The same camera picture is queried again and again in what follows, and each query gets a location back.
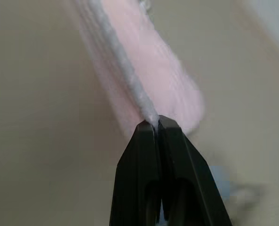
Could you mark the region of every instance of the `pink sock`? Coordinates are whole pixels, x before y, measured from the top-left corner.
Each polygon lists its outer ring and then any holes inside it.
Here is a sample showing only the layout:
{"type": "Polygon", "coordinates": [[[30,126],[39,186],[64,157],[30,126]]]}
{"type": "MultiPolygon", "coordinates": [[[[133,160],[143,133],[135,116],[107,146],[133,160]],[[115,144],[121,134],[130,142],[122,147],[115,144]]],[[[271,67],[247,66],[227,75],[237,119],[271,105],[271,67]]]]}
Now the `pink sock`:
{"type": "Polygon", "coordinates": [[[142,120],[153,124],[155,114],[176,120],[186,134],[198,126],[204,113],[201,93],[138,0],[70,1],[96,73],[127,138],[142,120]]]}

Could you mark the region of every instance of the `pink fabric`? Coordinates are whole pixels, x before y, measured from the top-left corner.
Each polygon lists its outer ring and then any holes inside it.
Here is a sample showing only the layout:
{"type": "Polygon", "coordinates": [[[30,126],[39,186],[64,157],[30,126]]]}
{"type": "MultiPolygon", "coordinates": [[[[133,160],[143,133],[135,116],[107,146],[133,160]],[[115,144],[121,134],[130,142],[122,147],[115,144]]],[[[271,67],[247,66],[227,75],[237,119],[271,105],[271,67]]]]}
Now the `pink fabric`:
{"type": "MultiPolygon", "coordinates": [[[[118,122],[129,139],[144,118],[99,33],[99,25],[90,9],[84,9],[86,1],[76,1],[77,13],[82,15],[78,22],[80,32],[118,122]]],[[[184,133],[191,132],[204,113],[202,96],[195,82],[154,30],[137,0],[101,0],[101,3],[158,114],[176,120],[184,133]]]]}

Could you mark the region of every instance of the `pink cloth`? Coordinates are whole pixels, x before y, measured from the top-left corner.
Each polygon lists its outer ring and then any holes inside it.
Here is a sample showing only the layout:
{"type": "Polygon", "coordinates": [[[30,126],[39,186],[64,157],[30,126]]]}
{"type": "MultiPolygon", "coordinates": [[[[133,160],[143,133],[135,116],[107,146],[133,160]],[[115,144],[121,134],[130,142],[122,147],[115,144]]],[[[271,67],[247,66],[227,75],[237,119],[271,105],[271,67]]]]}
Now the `pink cloth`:
{"type": "MultiPolygon", "coordinates": [[[[80,33],[118,122],[129,139],[144,118],[88,1],[74,0],[80,33]]],[[[176,120],[184,133],[191,132],[204,114],[204,103],[195,82],[155,31],[137,0],[100,1],[157,113],[176,120]]]]}

